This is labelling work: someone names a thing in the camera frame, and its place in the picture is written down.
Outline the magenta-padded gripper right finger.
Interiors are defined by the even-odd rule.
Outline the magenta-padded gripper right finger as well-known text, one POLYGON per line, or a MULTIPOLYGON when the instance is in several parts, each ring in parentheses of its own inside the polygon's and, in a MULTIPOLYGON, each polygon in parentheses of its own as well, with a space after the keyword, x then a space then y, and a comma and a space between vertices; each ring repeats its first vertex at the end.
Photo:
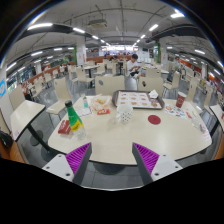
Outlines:
POLYGON ((132 144, 132 154, 137 162, 144 185, 182 169, 182 167, 168 155, 159 155, 138 143, 132 144))

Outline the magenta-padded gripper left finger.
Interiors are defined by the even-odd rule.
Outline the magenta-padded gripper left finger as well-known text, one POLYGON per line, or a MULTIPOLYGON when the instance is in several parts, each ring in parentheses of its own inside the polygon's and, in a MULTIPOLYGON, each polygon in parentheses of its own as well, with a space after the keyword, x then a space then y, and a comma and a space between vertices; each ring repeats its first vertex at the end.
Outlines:
POLYGON ((80 185, 92 154, 92 144, 84 144, 72 152, 56 155, 43 170, 80 185))

